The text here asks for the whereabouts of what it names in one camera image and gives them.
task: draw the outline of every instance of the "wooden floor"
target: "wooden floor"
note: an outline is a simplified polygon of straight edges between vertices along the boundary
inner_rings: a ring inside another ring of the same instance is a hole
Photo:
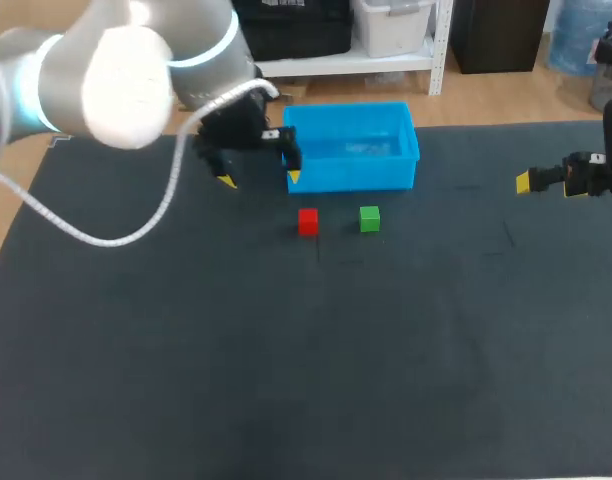
[[[380,83],[374,76],[318,78],[311,81],[305,96],[297,98],[296,103],[405,101],[415,124],[421,127],[599,120],[601,115],[588,104],[590,80],[549,71],[544,66],[545,48],[542,50],[532,73],[464,76],[451,59],[439,97],[426,95],[428,73],[413,73],[390,84]],[[269,115],[275,125],[281,124],[282,110],[282,105],[271,106]],[[175,114],[169,133],[185,116]],[[30,186],[50,138],[37,136],[9,146],[0,158],[0,170],[21,185]],[[0,186],[0,247],[19,206],[20,200]]]

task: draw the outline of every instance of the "green cube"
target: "green cube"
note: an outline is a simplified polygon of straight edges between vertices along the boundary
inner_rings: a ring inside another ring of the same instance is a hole
[[[379,207],[359,209],[359,227],[362,233],[379,232]]]

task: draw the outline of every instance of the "robotic arm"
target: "robotic arm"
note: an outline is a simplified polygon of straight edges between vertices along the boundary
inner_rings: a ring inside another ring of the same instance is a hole
[[[612,100],[604,108],[604,145],[605,154],[575,152],[552,168],[530,168],[517,177],[517,193],[543,192],[563,183],[567,197],[612,194]]]
[[[54,131],[122,149],[161,135],[173,91],[196,111],[261,77],[228,0],[92,0],[65,34],[0,35],[0,65],[11,94],[9,141]],[[222,148],[271,145],[299,176],[295,131],[268,128],[269,100],[261,88],[244,90],[203,119],[196,151],[229,186]]]

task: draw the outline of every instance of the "blue plastic container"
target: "blue plastic container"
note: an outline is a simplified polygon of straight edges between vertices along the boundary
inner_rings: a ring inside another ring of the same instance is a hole
[[[287,107],[284,124],[297,127],[303,155],[289,193],[413,188],[419,145],[405,103]]]
[[[569,75],[593,75],[593,45],[612,20],[612,0],[563,0],[557,16],[548,64]]]

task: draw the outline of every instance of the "white shelf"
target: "white shelf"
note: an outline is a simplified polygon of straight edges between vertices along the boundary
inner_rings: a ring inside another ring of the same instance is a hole
[[[371,58],[358,40],[349,52],[327,57],[259,62],[265,77],[306,77],[352,73],[408,72],[433,66],[433,38],[428,35],[419,52],[394,57]]]
[[[359,41],[353,38],[349,52],[328,57],[259,62],[265,77],[309,77],[317,75],[348,75],[353,73],[410,72],[430,70],[429,95],[442,91],[446,49],[453,13],[453,0],[438,0],[433,7],[431,27],[419,52],[395,57],[370,58]]]

